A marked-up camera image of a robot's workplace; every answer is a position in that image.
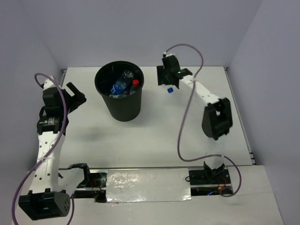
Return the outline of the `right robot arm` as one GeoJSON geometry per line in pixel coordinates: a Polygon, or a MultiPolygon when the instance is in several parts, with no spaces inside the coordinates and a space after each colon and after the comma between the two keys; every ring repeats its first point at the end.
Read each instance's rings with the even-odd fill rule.
{"type": "Polygon", "coordinates": [[[204,159],[203,176],[208,183],[215,183],[225,169],[222,153],[225,149],[224,137],[229,134],[233,126],[231,103],[228,98],[220,98],[204,87],[190,70],[181,69],[178,59],[174,54],[162,57],[163,65],[157,66],[158,85],[176,86],[177,89],[190,94],[187,107],[180,125],[177,139],[177,153],[184,162],[194,162],[204,159]],[[195,159],[184,159],[180,154],[180,141],[183,127],[192,99],[195,98],[203,109],[202,131],[208,140],[206,155],[195,159]]]}

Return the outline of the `black plastic waste bin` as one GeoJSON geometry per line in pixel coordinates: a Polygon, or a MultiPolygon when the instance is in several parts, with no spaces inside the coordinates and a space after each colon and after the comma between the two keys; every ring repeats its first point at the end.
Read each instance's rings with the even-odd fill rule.
{"type": "Polygon", "coordinates": [[[141,110],[144,76],[142,70],[136,64],[128,61],[110,62],[98,70],[94,84],[114,119],[126,122],[138,116],[141,110]],[[137,90],[125,97],[111,97],[113,85],[125,70],[132,72],[134,78],[139,81],[137,90]]]}

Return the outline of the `red cap red label bottle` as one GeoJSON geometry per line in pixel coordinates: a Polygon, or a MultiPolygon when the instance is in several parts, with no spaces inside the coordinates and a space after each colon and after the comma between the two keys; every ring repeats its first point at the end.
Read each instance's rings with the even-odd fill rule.
{"type": "Polygon", "coordinates": [[[131,86],[130,91],[129,91],[130,95],[134,94],[139,89],[139,84],[140,84],[140,82],[137,79],[134,79],[132,81],[132,86],[131,86]]]}

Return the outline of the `silver foil sheet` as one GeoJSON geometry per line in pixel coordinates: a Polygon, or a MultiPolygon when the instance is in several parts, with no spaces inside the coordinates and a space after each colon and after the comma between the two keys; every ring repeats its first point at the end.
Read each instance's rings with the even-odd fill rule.
{"type": "Polygon", "coordinates": [[[188,169],[109,170],[109,203],[181,202],[191,199],[188,169]]]}

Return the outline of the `blue label bottle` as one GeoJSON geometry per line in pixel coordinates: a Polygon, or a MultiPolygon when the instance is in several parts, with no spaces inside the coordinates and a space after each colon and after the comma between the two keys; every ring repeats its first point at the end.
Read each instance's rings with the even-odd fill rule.
{"type": "Polygon", "coordinates": [[[110,94],[123,94],[126,88],[134,79],[134,73],[130,70],[124,70],[110,90],[110,94]]]}
{"type": "Polygon", "coordinates": [[[163,88],[164,91],[167,92],[167,93],[173,93],[173,92],[174,92],[174,89],[173,89],[173,86],[172,86],[172,85],[165,85],[165,84],[163,84],[163,85],[162,85],[162,88],[163,88]]]}

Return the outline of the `black metal base rail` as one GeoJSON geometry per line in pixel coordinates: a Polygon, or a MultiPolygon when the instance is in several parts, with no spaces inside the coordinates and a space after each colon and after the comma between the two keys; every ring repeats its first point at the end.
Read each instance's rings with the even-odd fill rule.
{"type": "MultiPolygon", "coordinates": [[[[95,169],[90,172],[90,183],[79,185],[74,193],[75,199],[92,199],[96,203],[107,203],[108,170],[95,169]]],[[[225,169],[214,178],[204,176],[204,169],[188,169],[184,177],[191,196],[231,195],[233,188],[229,171],[225,169]]]]}

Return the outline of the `clear bottle white green label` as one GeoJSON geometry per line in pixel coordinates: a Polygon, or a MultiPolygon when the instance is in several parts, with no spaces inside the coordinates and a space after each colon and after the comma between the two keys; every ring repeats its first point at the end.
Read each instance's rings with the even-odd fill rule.
{"type": "Polygon", "coordinates": [[[110,94],[109,97],[111,98],[125,98],[128,96],[128,92],[125,92],[123,94],[118,94],[118,95],[115,95],[115,94],[110,94]]]}

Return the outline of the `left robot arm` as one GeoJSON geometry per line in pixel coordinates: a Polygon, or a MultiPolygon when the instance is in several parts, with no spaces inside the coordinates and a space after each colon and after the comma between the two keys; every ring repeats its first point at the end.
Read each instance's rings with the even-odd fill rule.
{"type": "Polygon", "coordinates": [[[86,187],[92,181],[86,163],[72,164],[65,175],[59,174],[68,114],[86,102],[85,95],[71,82],[67,86],[73,91],[73,96],[49,79],[42,85],[45,105],[40,110],[37,122],[37,161],[41,164],[34,170],[28,193],[21,195],[18,200],[19,207],[33,221],[67,216],[75,189],[78,186],[86,187]]]}

